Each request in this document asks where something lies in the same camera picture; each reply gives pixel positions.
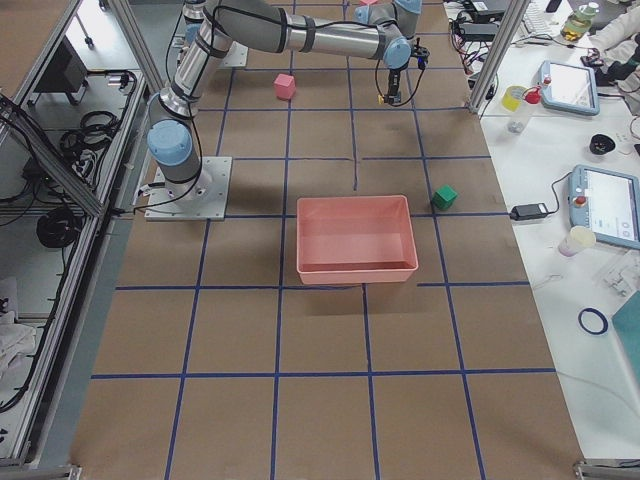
red cap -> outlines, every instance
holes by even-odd
[[[540,103],[542,100],[542,95],[540,95],[540,87],[533,87],[525,96],[524,99],[527,103],[532,105],[536,105]]]

blue joint cap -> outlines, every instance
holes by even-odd
[[[369,23],[369,5],[363,5],[362,7],[356,8],[353,17],[356,22],[360,23]]]
[[[187,28],[184,31],[184,41],[191,45],[193,41],[196,39],[196,35],[198,34],[198,30],[200,30],[199,23],[190,23],[187,25]]]
[[[382,60],[389,68],[401,68],[411,58],[411,45],[404,37],[395,38],[384,51]]]
[[[175,167],[189,158],[193,141],[187,127],[175,120],[163,120],[149,130],[147,146],[158,163]]]
[[[393,0],[393,3],[416,15],[422,12],[422,0]]]

blue ring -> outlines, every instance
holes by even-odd
[[[595,314],[602,321],[602,330],[589,330],[587,327],[585,327],[584,322],[582,321],[582,315],[584,313],[593,313],[593,314]],[[607,330],[609,330],[609,322],[607,321],[607,317],[605,317],[604,314],[600,310],[596,310],[595,308],[584,308],[578,314],[578,323],[580,324],[580,327],[585,332],[587,332],[587,333],[589,333],[591,335],[602,335]]]

keyboard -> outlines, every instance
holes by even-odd
[[[542,16],[542,12],[538,8],[535,2],[529,2],[527,11],[524,13],[522,19],[523,32],[525,36],[533,35],[549,35],[553,36],[551,28],[547,24],[547,21]]]

bottle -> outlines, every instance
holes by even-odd
[[[507,130],[511,133],[522,133],[529,123],[531,115],[536,111],[537,105],[540,103],[540,100],[542,100],[540,88],[540,85],[537,85],[525,91],[518,108],[516,108],[513,115],[509,117]]]
[[[580,5],[569,15],[564,23],[560,35],[565,40],[576,42],[591,28],[591,22],[598,13],[598,4],[589,2],[587,5]]]

